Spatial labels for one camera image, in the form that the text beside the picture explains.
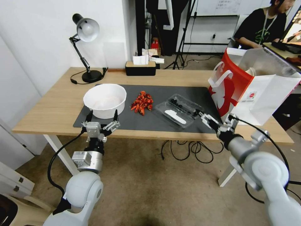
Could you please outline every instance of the bag handle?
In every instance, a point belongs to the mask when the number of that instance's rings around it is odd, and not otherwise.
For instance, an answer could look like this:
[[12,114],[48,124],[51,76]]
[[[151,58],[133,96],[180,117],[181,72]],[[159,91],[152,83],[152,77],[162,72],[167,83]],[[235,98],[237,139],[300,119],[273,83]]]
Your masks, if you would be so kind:
[[225,63],[222,62],[222,61],[219,62],[219,63],[215,66],[215,68],[213,69],[213,71],[217,71],[217,68],[218,68],[220,65],[222,65],[221,68],[220,68],[220,72],[222,72],[223,69],[224,69],[224,66],[225,66]]
[[227,70],[216,82],[213,81],[212,77],[208,79],[208,82],[212,88],[215,88],[215,87],[218,87],[227,76],[229,76],[229,78],[232,78],[232,76],[233,76],[232,71]]

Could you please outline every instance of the lamp arm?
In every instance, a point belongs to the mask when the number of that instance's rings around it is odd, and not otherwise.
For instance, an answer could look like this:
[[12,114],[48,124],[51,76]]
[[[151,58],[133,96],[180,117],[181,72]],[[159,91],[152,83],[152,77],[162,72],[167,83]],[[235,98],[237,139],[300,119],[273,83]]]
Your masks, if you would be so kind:
[[78,48],[75,45],[75,43],[77,43],[80,40],[80,39],[75,38],[76,36],[77,36],[77,34],[70,37],[69,40],[73,44],[73,47],[75,48],[77,54],[79,55],[79,58],[81,59],[82,63],[84,64],[85,68],[87,69],[87,72],[91,73],[89,63],[86,61],[85,58],[82,57],[81,53],[79,52]]

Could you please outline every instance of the desk lamp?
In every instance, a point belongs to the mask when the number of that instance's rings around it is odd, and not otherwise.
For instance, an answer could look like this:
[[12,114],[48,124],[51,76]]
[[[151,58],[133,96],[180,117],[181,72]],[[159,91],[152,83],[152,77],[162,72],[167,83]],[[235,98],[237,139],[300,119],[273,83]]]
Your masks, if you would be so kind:
[[76,13],[72,16],[73,22],[76,24],[76,34],[69,38],[73,44],[77,54],[79,55],[82,63],[87,71],[82,75],[82,80],[87,83],[93,83],[103,78],[100,71],[91,71],[90,65],[85,58],[82,57],[75,43],[82,40],[84,42],[93,41],[99,33],[99,25],[95,20],[89,18],[83,18],[80,14]]

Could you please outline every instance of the red and white paper bag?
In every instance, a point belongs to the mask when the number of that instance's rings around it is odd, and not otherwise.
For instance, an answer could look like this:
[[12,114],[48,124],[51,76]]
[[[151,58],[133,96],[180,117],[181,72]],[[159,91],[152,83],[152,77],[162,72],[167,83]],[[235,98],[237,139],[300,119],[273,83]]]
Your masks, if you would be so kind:
[[[231,59],[238,56],[235,64]],[[227,48],[208,80],[223,122],[233,113],[254,125],[263,125],[300,81],[299,73],[263,49],[233,48]]]

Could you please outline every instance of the lanyard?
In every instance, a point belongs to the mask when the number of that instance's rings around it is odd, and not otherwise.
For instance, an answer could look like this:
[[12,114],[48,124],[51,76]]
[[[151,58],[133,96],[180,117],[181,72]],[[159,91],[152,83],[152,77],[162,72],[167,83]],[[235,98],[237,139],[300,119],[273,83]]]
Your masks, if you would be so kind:
[[264,30],[266,28],[266,24],[267,24],[267,17],[269,15],[269,10],[267,9],[267,13],[266,13],[266,19],[264,20],[264,25],[263,25],[263,29],[262,29],[262,34],[261,34],[261,41],[260,41],[260,45],[261,45],[261,42],[264,40],[264,33],[267,32],[267,30],[269,30],[269,28],[272,26],[272,24],[274,23],[274,21],[276,20],[277,18],[277,15],[274,17],[273,21],[271,22],[271,24],[267,27],[266,30]]

